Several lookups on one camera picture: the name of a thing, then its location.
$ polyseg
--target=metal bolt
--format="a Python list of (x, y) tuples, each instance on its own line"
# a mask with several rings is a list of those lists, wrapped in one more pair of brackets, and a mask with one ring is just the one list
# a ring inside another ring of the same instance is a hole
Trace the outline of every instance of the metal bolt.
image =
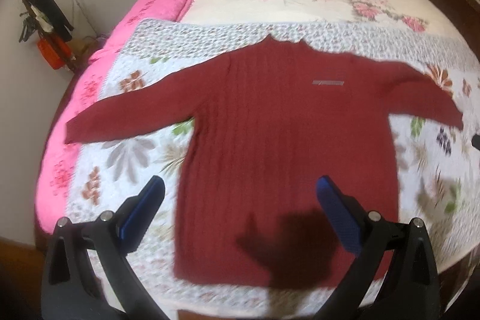
[(112, 211), (103, 211), (102, 214), (100, 214), (100, 220), (102, 221), (109, 221), (113, 217), (113, 212)]
[(57, 221), (57, 226), (59, 226), (60, 228), (63, 228), (65, 225), (68, 224), (68, 218), (67, 217), (60, 217)]
[(368, 213), (368, 218), (371, 219), (372, 221), (380, 221), (380, 219), (382, 218), (382, 215), (377, 212), (377, 211), (371, 211)]
[(418, 217), (415, 217), (413, 219), (413, 224), (417, 227), (417, 228), (422, 228), (424, 226), (424, 223), (423, 223), (423, 220), (422, 219), (419, 219)]

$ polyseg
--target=mattress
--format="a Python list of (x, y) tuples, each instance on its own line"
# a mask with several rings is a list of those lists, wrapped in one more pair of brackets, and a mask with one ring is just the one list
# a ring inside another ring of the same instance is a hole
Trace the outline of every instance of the mattress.
[[(98, 53), (79, 80), (47, 143), (37, 186), (37, 215), (51, 232), (64, 215), (74, 222), (116, 210), (151, 175), (166, 182), (166, 200), (133, 267), (162, 308), (222, 317), (306, 316), (331, 289), (310, 292), (246, 286), (199, 286), (173, 276), (173, 214), (179, 169), (193, 122), (128, 140), (64, 145), (65, 123), (96, 100), (155, 83), (171, 72), (256, 43), (305, 40), (317, 50), (400, 60), (431, 77), (464, 113), (462, 132), (406, 115), (390, 117), (397, 150), (399, 219), (425, 222), (439, 271), (480, 242), (480, 65), (462, 36), (428, 0), (181, 0), (166, 21), (136, 8), (130, 31)], [(105, 280), (91, 254), (98, 276)], [(365, 303), (380, 286), (371, 286)]]

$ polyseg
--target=red sweater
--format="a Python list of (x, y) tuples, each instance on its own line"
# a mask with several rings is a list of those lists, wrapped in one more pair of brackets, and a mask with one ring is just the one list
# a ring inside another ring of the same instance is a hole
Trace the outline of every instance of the red sweater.
[(67, 124), (66, 142), (130, 138), (194, 117), (178, 187), (175, 275), (336, 286), (352, 257), (324, 217), (315, 183), (328, 174), (364, 209), (397, 221), (389, 113), (463, 127), (448, 94), (404, 63), (267, 37), (97, 102)]

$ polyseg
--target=cream floral blanket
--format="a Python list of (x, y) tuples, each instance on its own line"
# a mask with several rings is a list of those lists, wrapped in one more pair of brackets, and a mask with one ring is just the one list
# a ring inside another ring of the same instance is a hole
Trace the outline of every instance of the cream floral blanket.
[[(417, 117), (390, 118), (397, 146), (400, 220), (420, 216), (426, 221), (442, 271), (480, 242), (480, 151), (470, 143), (480, 131), (480, 65), (462, 39), (418, 33), (402, 24), (407, 29), (325, 21), (203, 27), (148, 19), (119, 54), (103, 81), (100, 99), (143, 88), (222, 52), (257, 43), (267, 34), (277, 40), (305, 40), (319, 51), (354, 52), (410, 64), (448, 92), (464, 112), (462, 132)], [(161, 307), (224, 317), (311, 315), (330, 289), (198, 286), (173, 276), (176, 185), (193, 127), (194, 122), (188, 121), (132, 139), (83, 145), (67, 215), (79, 222), (94, 219), (105, 209), (116, 210), (152, 175), (160, 175), (166, 183), (166, 199), (139, 250), (128, 260)], [(104, 278), (95, 254), (92, 260)], [(378, 288), (379, 283), (372, 285), (365, 302), (374, 298)]]

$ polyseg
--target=orange bag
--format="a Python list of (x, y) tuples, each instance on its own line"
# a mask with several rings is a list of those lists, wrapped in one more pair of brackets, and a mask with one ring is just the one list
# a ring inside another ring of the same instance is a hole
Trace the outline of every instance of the orange bag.
[[(61, 38), (59, 38), (59, 36), (56, 34), (50, 34), (50, 38), (52, 41), (54, 41), (54, 43), (57, 44), (65, 57), (71, 57), (70, 48), (63, 42)], [(45, 38), (41, 38), (40, 41), (37, 42), (37, 47), (40, 50), (40, 53), (42, 53), (42, 56), (53, 69), (59, 69), (65, 65), (65, 62), (60, 58), (60, 56), (57, 55), (55, 50), (50, 46)]]

